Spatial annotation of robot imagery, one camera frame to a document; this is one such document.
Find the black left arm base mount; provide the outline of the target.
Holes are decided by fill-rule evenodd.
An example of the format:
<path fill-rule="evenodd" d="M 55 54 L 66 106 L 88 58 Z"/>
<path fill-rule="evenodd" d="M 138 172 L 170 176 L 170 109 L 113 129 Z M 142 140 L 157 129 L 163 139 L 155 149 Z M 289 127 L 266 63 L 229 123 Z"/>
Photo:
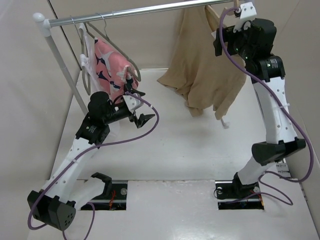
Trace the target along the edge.
<path fill-rule="evenodd" d="M 90 202 L 96 211 L 125 211 L 127 208 L 128 181 L 112 180 L 111 177 L 96 172 L 90 180 L 100 180 L 104 183 L 103 192 Z"/>

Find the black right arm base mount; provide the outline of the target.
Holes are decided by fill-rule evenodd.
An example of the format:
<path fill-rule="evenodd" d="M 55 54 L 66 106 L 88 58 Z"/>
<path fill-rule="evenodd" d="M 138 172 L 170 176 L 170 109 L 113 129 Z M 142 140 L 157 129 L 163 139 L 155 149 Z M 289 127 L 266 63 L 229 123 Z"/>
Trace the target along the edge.
<path fill-rule="evenodd" d="M 236 173 L 232 180 L 216 180 L 213 195 L 219 210 L 264 210 L 258 182 L 243 185 Z"/>

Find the beige t shirt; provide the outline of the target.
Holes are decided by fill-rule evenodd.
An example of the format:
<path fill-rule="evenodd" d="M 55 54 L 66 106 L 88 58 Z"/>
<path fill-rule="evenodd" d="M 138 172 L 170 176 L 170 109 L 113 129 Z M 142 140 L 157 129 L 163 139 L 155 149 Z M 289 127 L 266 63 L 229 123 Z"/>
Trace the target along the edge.
<path fill-rule="evenodd" d="M 225 55 L 215 55 L 212 33 L 218 27 L 204 6 L 185 8 L 170 66 L 157 80 L 184 98 L 193 117 L 211 107 L 222 119 L 246 82 Z"/>

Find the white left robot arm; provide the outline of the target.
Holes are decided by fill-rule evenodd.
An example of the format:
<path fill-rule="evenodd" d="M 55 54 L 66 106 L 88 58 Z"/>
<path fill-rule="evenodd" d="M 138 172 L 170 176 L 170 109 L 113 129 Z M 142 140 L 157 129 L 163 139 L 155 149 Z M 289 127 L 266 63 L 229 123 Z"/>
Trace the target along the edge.
<path fill-rule="evenodd" d="M 96 197 L 104 199 L 111 194 L 112 178 L 99 172 L 92 174 L 77 191 L 73 191 L 73 187 L 93 155 L 106 146 L 111 123 L 127 118 L 141 128 L 153 117 L 159 117 L 157 112 L 136 115 L 136 110 L 146 101 L 142 99 L 144 93 L 134 84 L 133 77 L 128 77 L 122 86 L 124 92 L 117 93 L 115 99 L 105 91 L 90 96 L 88 112 L 65 159 L 41 190 L 33 190 L 27 197 L 30 207 L 27 223 L 31 230 L 36 229 L 31 223 L 34 218 L 43 226 L 64 232 L 73 222 L 77 210 Z"/>

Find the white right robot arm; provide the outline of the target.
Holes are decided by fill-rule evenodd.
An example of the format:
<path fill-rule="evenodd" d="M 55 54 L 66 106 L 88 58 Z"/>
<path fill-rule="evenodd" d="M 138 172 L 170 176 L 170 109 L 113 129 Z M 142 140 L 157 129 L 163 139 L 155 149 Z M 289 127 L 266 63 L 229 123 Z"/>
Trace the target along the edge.
<path fill-rule="evenodd" d="M 252 145 L 251 159 L 233 177 L 231 191 L 237 197 L 256 187 L 258 178 L 273 164 L 306 147 L 288 118 L 284 64 L 272 54 L 276 33 L 272 21 L 256 18 L 240 29 L 220 25 L 213 42 L 216 56 L 228 53 L 244 61 L 242 70 L 251 78 L 266 130 L 265 141 Z"/>

